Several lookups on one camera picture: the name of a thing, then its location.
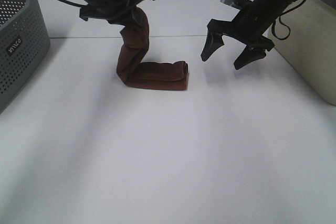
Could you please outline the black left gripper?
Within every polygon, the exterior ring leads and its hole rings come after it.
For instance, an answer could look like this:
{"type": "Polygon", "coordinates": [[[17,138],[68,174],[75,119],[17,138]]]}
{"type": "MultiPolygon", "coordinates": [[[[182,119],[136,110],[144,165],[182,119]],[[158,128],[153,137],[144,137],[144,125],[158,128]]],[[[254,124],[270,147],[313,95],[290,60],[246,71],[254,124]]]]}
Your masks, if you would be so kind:
{"type": "Polygon", "coordinates": [[[144,18],[137,5],[144,0],[102,0],[102,4],[88,4],[79,11],[79,17],[106,20],[109,24],[143,24],[144,18]]]}

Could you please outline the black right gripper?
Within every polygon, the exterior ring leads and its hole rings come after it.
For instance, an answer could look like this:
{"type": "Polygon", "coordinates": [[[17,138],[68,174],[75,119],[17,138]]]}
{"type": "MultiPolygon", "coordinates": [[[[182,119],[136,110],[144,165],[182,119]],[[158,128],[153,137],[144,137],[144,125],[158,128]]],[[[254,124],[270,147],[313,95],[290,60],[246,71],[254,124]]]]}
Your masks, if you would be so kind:
{"type": "Polygon", "coordinates": [[[274,43],[263,34],[274,21],[275,9],[269,6],[245,6],[231,21],[211,19],[207,25],[202,61],[207,61],[217,49],[224,46],[223,36],[232,37],[246,45],[234,62],[236,70],[264,59],[265,50],[273,49],[274,43]]]}

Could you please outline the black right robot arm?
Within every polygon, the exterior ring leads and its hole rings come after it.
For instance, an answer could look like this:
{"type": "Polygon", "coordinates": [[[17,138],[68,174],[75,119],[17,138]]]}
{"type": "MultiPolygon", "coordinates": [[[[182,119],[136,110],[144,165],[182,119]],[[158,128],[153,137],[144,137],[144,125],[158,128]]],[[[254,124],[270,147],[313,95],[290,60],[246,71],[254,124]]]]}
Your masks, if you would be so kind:
{"type": "Polygon", "coordinates": [[[209,57],[224,45],[223,36],[232,37],[243,44],[245,49],[234,62],[235,69],[265,58],[274,48],[272,40],[263,36],[275,22],[286,13],[286,8],[297,0],[220,0],[223,4],[239,10],[232,21],[211,19],[207,25],[207,38],[201,59],[209,57]]]}

